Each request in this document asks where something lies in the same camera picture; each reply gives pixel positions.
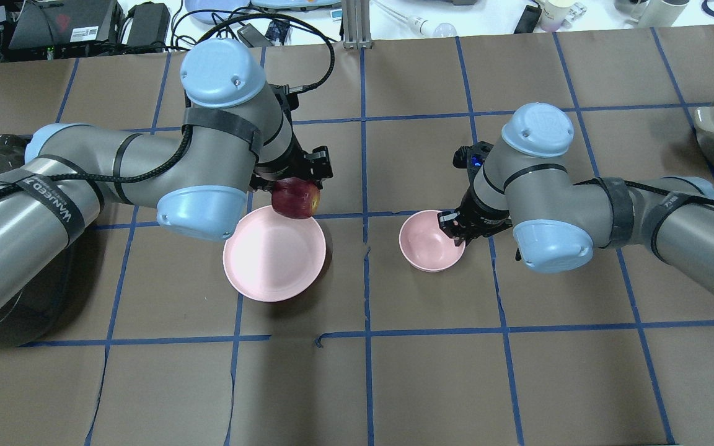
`barcode sticker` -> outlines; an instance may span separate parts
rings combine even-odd
[[[85,40],[95,40],[99,36],[97,26],[87,26],[86,28],[73,28],[71,42],[84,42]]]

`white cup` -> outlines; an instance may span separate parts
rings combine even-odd
[[[638,28],[665,27],[674,25],[689,0],[649,0],[638,20]]]
[[[542,18],[539,21],[539,26],[547,33],[552,33],[558,28],[561,28],[566,15],[569,14],[569,9],[575,0],[546,0],[542,9]]]

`blue cap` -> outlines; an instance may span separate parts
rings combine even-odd
[[[173,232],[202,240],[227,240],[236,230],[247,193],[228,186],[174,190],[156,205],[156,221]]]
[[[706,181],[702,177],[669,175],[669,176],[664,176],[663,178],[679,178],[680,180],[685,180],[688,183],[696,186],[696,189],[700,190],[705,197],[714,200],[714,186],[712,186],[712,183],[710,183],[710,181]]]
[[[591,236],[566,221],[523,221],[514,226],[514,240],[525,265],[536,272],[573,270],[593,256]]]
[[[32,140],[29,141],[29,144],[26,144],[26,151],[24,152],[24,164],[34,160],[34,158],[37,158],[37,155],[40,155],[40,150],[43,149],[43,145],[46,144],[48,138],[54,136],[57,132],[59,132],[59,130],[67,129],[68,127],[73,127],[74,125],[91,126],[90,124],[82,124],[80,122],[77,122],[75,124],[49,124],[45,125],[44,127],[40,127],[40,129],[38,129],[37,132],[32,135]]]
[[[558,107],[533,102],[514,112],[501,135],[508,145],[525,155],[553,158],[569,150],[575,127]]]
[[[191,102],[222,109],[255,98],[266,85],[266,73],[238,40],[209,39],[183,59],[181,84]]]

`red apple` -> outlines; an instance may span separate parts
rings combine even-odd
[[[320,195],[313,181],[284,178],[277,181],[271,190],[271,206],[284,217],[303,220],[315,214]]]

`pink plate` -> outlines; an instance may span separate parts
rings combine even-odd
[[[317,221],[283,217],[265,206],[244,216],[224,244],[224,274],[244,296],[278,302],[314,282],[326,251]]]
[[[420,211],[404,222],[399,232],[399,245],[406,260],[420,271],[448,269],[462,258],[464,243],[454,241],[439,229],[439,211]]]

